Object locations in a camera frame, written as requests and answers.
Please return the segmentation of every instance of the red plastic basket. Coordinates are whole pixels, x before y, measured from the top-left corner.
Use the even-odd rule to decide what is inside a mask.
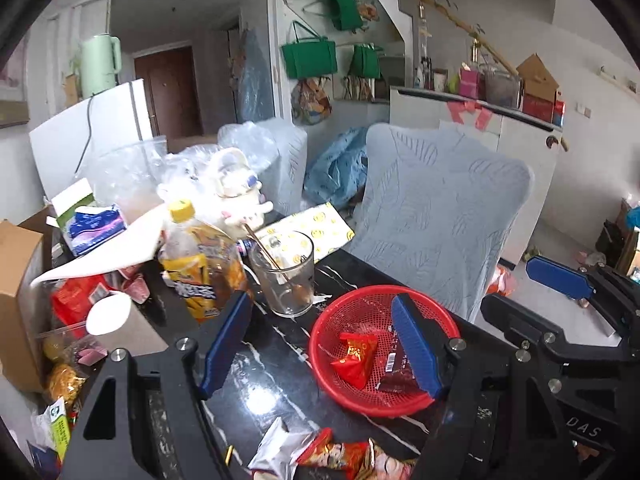
[[[460,337],[458,327],[442,306],[421,292],[404,286],[365,286],[335,300],[316,320],[309,340],[309,358],[322,389],[338,404],[354,412],[396,417],[411,415],[433,402],[425,392],[403,395],[376,390],[391,350],[392,335],[388,331],[391,325],[391,301],[401,292],[408,292],[423,316],[435,319],[447,336]],[[331,366],[332,361],[346,355],[347,349],[338,339],[342,332],[378,336],[373,370],[363,390],[343,381]]]

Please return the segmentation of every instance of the basket rim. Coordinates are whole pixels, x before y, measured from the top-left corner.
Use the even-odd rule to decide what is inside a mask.
[[[347,292],[346,294],[343,294],[336,300],[332,301],[332,303],[324,310],[324,312],[320,314],[318,319],[316,319],[314,327],[311,331],[311,338],[309,339],[308,345],[309,361],[311,362],[311,367],[313,370],[313,374],[316,377],[316,381],[318,381],[322,389],[335,402],[337,402],[344,408],[347,408],[356,413],[360,413],[361,415],[396,418],[399,416],[411,415],[415,412],[419,412],[420,410],[423,410],[426,407],[430,406],[435,400],[426,392],[420,395],[416,395],[411,400],[407,400],[405,402],[402,402],[401,404],[397,404],[394,406],[363,406],[359,402],[354,402],[354,400],[351,400],[349,397],[345,396],[338,388],[334,387],[334,385],[328,380],[327,377],[325,377],[318,371],[319,367],[316,366],[316,362],[320,360],[318,347],[318,337],[320,329],[324,327],[324,325],[327,323],[328,319],[334,312],[342,308],[345,303],[351,301],[353,298],[362,297],[363,292],[367,294],[401,294],[402,292],[407,292],[409,295],[411,295],[412,298],[419,298],[420,301],[428,303],[433,310],[437,311],[442,317],[450,321],[450,327],[454,329],[455,332],[452,337],[460,337],[460,330],[458,329],[455,321],[453,321],[450,313],[443,306],[441,306],[435,300],[422,292],[400,285],[369,285],[363,286],[361,288],[356,288],[355,290]]]

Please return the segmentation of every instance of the cabinet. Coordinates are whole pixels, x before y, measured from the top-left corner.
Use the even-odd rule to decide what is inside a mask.
[[[500,254],[501,259],[516,265],[529,244],[556,168],[559,145],[550,143],[549,148],[546,139],[555,136],[559,140],[561,134],[551,124],[524,116],[516,110],[487,104],[481,105],[492,110],[493,115],[484,130],[475,127],[479,109],[463,113],[461,117],[464,124],[454,123],[447,107],[449,100],[459,101],[460,98],[423,90],[393,88],[389,123],[425,130],[455,128],[479,140],[494,152],[527,163],[534,175],[532,191],[514,220]]]

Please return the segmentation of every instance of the black marble table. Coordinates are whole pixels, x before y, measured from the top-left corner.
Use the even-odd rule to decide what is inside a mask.
[[[150,262],[145,275],[165,316],[154,324],[170,342],[175,340],[176,334],[193,328],[194,321],[181,298],[161,282],[158,270],[157,264]],[[327,304],[355,288],[399,283],[343,250],[316,264],[315,282],[316,294],[331,297],[296,319],[276,316],[262,295],[258,295],[251,324],[224,387],[206,402],[207,416],[220,449],[229,445],[235,448],[230,465],[234,478],[249,478],[246,465],[277,416],[283,418],[290,430],[332,428],[336,442],[362,442],[373,438],[399,459],[416,458],[429,434],[437,403],[412,416],[395,419],[359,415],[339,406],[318,387],[308,360],[310,332]],[[153,311],[146,314],[153,320]],[[483,350],[493,353],[496,359],[504,360],[513,351],[511,346],[482,329],[459,318],[456,322],[468,342],[481,340]],[[496,403],[497,399],[483,397],[479,414],[486,415],[495,410]],[[465,467],[481,466],[489,452],[488,448],[480,446],[478,452],[469,453]],[[299,467],[295,478],[343,479],[344,473]]]

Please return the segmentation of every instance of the picture frame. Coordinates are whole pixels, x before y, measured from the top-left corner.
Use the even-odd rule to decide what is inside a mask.
[[[26,37],[20,40],[0,70],[0,128],[29,121],[26,97]]]

